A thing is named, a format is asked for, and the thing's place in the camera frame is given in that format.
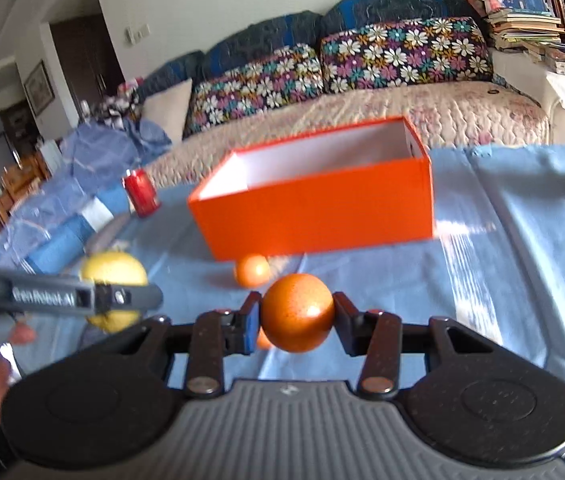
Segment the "large orange tomato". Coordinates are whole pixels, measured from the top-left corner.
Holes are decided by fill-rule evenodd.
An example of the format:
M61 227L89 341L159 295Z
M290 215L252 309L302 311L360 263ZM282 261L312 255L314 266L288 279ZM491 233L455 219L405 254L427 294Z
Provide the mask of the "large orange tomato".
M304 353L318 348L334 323L334 300L315 275L279 278L262 298L260 321L268 341L280 350Z

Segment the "small orange fruit behind tomato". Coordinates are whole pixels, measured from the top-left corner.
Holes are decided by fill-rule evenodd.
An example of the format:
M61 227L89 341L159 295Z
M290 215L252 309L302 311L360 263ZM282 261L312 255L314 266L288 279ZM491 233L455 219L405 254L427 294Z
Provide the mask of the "small orange fruit behind tomato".
M256 288L268 283L273 276L272 267L262 255L246 255L234 266L235 280L243 288Z

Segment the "blue striped bedding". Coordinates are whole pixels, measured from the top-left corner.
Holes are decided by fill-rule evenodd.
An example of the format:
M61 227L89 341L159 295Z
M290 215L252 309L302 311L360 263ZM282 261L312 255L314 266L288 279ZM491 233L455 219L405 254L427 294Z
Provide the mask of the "blue striped bedding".
M172 147L150 120L122 129L83 122L61 143L62 165L28 196L0 232L0 268L58 274L81 257L92 235L130 212L127 171Z

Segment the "grey flat case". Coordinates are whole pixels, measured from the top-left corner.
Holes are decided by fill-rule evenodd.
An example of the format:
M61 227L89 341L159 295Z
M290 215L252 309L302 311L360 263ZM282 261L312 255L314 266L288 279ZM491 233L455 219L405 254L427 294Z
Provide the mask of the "grey flat case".
M131 218L131 214L119 214L95 234L92 234L86 243L85 254L91 256L110 248Z

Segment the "orange cardboard box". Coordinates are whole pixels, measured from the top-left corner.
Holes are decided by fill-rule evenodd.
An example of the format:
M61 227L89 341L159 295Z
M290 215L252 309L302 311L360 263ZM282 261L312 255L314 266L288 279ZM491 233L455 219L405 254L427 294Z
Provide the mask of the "orange cardboard box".
M428 240L432 162L409 118L368 120L232 151L188 206L217 260Z

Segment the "light blue tablecloth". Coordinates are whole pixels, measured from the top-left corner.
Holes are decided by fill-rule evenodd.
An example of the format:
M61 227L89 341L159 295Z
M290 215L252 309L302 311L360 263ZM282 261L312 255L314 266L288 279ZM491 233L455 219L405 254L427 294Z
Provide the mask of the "light blue tablecloth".
M431 152L436 234L421 243L282 258L281 274L308 273L359 310L404 322L456 318L565 381L565 145ZM120 244L145 266L175 323L235 309L247 292L232 263L216 262L186 204L192 185L159 191L160 211L132 220ZM32 316L37 339L15 348L23 374L58 361L98 333L78 318ZM331 333L317 350L277 349L225 362L234 378L345 379L362 359L345 356Z

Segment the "red soda can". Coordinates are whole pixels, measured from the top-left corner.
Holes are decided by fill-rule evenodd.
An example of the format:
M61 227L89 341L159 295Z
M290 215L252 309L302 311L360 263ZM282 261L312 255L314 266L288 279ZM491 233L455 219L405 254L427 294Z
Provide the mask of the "red soda can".
M130 203L140 218L149 217L160 209L158 193L145 170L127 170L122 182Z

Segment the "small framed picture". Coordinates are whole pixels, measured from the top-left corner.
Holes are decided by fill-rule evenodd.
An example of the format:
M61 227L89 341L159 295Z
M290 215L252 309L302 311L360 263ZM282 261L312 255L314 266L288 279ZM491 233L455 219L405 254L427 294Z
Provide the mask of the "small framed picture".
M55 99L55 92L43 60L40 60L26 77L23 88L34 116L40 116Z

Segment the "white pillow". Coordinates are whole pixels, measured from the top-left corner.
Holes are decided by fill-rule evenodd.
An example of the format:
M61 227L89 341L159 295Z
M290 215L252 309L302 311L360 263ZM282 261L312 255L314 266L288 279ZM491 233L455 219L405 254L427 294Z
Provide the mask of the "white pillow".
M159 126L173 144L183 141L189 113L192 80L187 79L145 100L142 118Z

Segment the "quilted beige sofa cover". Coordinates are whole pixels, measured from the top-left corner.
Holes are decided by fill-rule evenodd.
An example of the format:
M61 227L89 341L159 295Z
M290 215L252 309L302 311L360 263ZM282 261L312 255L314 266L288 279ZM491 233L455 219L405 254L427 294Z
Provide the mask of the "quilted beige sofa cover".
M371 119L405 116L428 148L548 144L550 119L528 96L483 81L355 90L196 133L145 166L157 188L202 180L235 148Z

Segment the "floral cushion left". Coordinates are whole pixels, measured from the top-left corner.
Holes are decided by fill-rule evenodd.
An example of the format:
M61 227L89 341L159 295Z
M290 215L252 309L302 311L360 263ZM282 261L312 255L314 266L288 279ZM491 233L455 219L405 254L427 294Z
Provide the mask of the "floral cushion left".
M308 44L283 47L260 60L200 82L191 93L187 136L314 100L322 95L319 57Z

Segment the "floral cushion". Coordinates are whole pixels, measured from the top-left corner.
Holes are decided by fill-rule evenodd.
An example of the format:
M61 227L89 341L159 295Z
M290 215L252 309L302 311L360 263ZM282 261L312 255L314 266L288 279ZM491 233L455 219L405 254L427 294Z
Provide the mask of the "floral cushion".
M325 91L489 81L493 63L473 18L417 18L365 25L322 39Z
M322 95L319 57L308 44L283 47L260 60L200 82L191 93L187 136L314 100Z

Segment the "floral cushion right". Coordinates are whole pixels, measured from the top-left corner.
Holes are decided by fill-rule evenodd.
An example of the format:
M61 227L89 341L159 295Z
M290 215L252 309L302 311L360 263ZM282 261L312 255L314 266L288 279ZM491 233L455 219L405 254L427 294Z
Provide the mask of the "floral cushion right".
M493 63L473 18L417 18L365 25L322 39L325 91L489 81Z

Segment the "white side table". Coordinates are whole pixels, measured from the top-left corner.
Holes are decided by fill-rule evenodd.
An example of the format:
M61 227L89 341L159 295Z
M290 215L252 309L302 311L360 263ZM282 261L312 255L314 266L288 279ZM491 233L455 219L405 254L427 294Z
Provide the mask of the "white side table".
M565 144L565 75L536 63L523 52L491 51L494 74L536 101L549 119L549 143Z

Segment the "wall light switch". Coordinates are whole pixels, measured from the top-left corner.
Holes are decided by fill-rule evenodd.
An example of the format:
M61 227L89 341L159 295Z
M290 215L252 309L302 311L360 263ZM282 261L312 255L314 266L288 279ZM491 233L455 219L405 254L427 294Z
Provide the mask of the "wall light switch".
M134 46L138 44L141 40L149 37L151 34L151 30L148 24L143 24L138 28L133 27L126 27L125 28L125 37L127 40L127 44L130 46Z

